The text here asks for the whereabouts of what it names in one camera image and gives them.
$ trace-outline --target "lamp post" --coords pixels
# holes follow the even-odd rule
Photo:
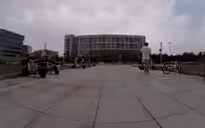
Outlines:
[[[160,49],[159,49],[159,51],[160,51],[160,64],[162,64],[163,63],[163,42],[160,42]]]

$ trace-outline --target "paved ground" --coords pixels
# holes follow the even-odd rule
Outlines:
[[[106,65],[0,82],[0,128],[205,128],[199,77]]]

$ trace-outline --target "sky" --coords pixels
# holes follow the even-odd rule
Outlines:
[[[152,51],[205,51],[205,0],[0,0],[0,28],[34,50],[64,51],[65,34],[136,34]]]

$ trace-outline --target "person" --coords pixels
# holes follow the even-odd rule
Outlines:
[[[149,43],[145,43],[145,45],[141,49],[142,53],[142,63],[144,63],[144,71],[149,73],[149,64],[150,64],[150,56],[151,56],[151,48],[149,48]]]

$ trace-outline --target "large building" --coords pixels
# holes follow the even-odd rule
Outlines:
[[[66,56],[78,56],[78,37],[65,35],[64,53]]]
[[[0,29],[0,56],[21,57],[24,36]]]
[[[77,50],[79,57],[103,57],[111,60],[136,58],[146,40],[145,36],[140,35],[72,35],[71,37],[77,41],[65,36],[65,53],[72,55],[72,52]]]
[[[22,47],[22,57],[26,57],[32,52],[32,47],[29,45],[23,45]]]

